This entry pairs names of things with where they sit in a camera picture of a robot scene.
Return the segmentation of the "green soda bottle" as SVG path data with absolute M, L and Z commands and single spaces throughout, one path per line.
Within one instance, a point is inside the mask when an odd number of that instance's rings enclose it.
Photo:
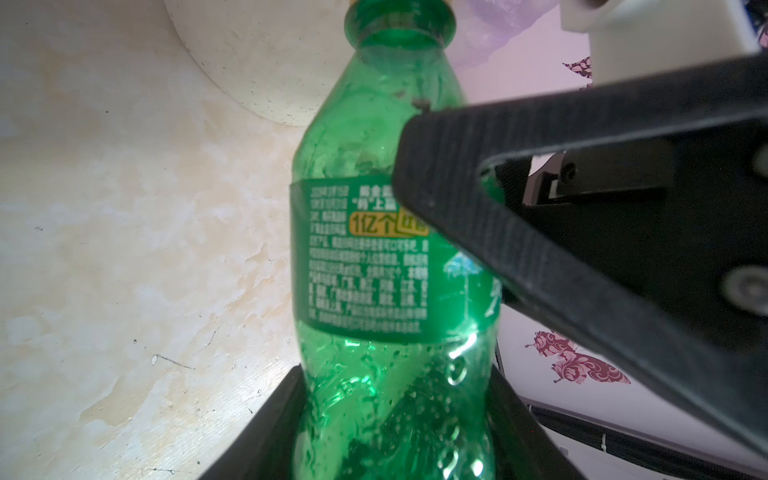
M 492 479 L 492 275 L 403 208 L 405 124 L 462 105 L 446 1 L 354 1 L 354 55 L 307 128 L 290 186 L 293 315 L 308 404 L 296 479 Z

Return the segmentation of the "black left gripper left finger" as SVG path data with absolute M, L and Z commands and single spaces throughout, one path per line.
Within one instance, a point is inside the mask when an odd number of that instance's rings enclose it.
M 296 365 L 201 479 L 290 479 L 293 449 L 306 404 L 303 370 Z

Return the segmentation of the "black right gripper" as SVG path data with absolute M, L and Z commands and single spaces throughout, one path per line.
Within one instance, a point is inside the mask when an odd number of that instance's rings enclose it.
M 396 198 L 514 309 L 767 451 L 767 57 L 410 120 Z

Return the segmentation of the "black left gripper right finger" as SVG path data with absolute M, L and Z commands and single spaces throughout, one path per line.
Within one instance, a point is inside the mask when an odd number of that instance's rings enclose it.
M 497 479 L 585 479 L 549 439 L 495 366 L 488 387 L 488 424 Z

